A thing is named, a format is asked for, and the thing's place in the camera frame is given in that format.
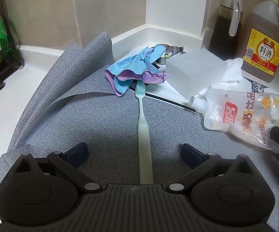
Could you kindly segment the grey counter mat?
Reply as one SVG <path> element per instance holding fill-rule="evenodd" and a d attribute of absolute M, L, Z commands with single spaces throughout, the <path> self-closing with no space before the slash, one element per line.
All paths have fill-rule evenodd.
<path fill-rule="evenodd" d="M 114 94 L 114 62 L 103 32 L 85 48 L 70 45 L 31 97 L 0 157 L 0 231 L 279 231 L 279 154 L 224 132 L 203 117 L 146 97 L 153 184 L 140 184 L 135 93 Z M 78 170 L 101 186 L 81 191 L 47 156 L 84 142 Z M 222 161 L 188 192 L 167 186 L 191 169 L 190 144 Z"/>

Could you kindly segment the yellow label cooking wine jug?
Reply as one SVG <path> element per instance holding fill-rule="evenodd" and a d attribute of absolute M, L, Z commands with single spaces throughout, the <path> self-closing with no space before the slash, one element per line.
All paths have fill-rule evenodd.
<path fill-rule="evenodd" d="M 279 0 L 265 0 L 246 16 L 237 54 L 242 70 L 270 83 L 279 65 Z"/>

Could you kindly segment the white drink pouch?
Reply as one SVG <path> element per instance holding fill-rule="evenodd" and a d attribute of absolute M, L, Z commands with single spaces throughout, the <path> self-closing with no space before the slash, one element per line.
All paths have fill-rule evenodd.
<path fill-rule="evenodd" d="M 210 89 L 204 98 L 190 97 L 188 104 L 203 115 L 205 128 L 279 154 L 279 144 L 270 135 L 279 128 L 279 95 Z"/>

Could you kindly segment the white paper towel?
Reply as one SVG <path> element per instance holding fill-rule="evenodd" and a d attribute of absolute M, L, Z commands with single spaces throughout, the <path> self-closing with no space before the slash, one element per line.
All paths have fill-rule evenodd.
<path fill-rule="evenodd" d="M 251 83 L 242 76 L 242 58 L 228 59 L 225 61 L 227 69 L 224 73 L 224 77 L 218 83 L 209 85 L 203 89 L 195 97 L 206 98 L 206 94 L 210 89 L 222 89 L 227 91 L 241 91 L 250 92 Z"/>

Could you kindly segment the white foam block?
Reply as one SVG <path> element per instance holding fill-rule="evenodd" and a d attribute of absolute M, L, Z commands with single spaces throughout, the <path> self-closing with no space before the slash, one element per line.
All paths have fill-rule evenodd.
<path fill-rule="evenodd" d="M 227 63 L 206 49 L 192 49 L 166 60 L 167 82 L 186 100 L 222 81 Z"/>

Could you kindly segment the dark soy sauce dispenser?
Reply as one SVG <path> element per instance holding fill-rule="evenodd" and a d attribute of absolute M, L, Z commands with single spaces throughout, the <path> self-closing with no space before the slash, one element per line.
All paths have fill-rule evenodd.
<path fill-rule="evenodd" d="M 221 0 L 208 50 L 222 60 L 234 59 L 242 20 L 242 0 Z"/>

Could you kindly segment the blue pink wrapper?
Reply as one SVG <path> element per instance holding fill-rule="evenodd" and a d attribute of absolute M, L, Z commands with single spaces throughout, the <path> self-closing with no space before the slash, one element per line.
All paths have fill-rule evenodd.
<path fill-rule="evenodd" d="M 169 74 L 159 71 L 153 62 L 159 59 L 166 48 L 160 44 L 144 48 L 140 53 L 110 65 L 104 72 L 114 93 L 122 96 L 133 80 L 141 80 L 146 84 L 163 83 Z"/>

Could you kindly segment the light green toothbrush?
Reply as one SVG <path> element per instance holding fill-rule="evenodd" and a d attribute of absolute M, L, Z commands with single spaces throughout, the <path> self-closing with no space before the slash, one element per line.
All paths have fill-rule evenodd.
<path fill-rule="evenodd" d="M 153 165 L 149 127 L 144 115 L 143 99 L 146 87 L 142 80 L 138 80 L 135 87 L 135 97 L 139 103 L 139 119 L 137 123 L 138 156 L 139 156 L 139 180 L 140 184 L 153 184 Z"/>

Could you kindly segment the patterned black white trivet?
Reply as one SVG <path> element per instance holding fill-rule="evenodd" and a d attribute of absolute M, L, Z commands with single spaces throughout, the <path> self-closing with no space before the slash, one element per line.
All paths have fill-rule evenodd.
<path fill-rule="evenodd" d="M 267 89 L 268 87 L 259 83 L 259 82 L 256 82 L 254 80 L 251 80 L 249 78 L 246 78 L 246 80 L 248 80 L 251 84 L 251 91 L 253 93 L 264 93 L 265 92 L 265 89 Z"/>

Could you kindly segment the metal cookie cutter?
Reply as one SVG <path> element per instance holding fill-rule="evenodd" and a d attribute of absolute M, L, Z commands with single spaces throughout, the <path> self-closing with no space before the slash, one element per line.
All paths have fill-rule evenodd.
<path fill-rule="evenodd" d="M 181 55 L 186 53 L 184 51 L 184 47 L 170 46 L 168 44 L 162 44 L 162 46 L 164 46 L 166 49 L 165 52 L 161 55 L 161 57 L 155 61 L 157 64 L 165 65 L 167 59 L 174 57 L 175 55 Z"/>

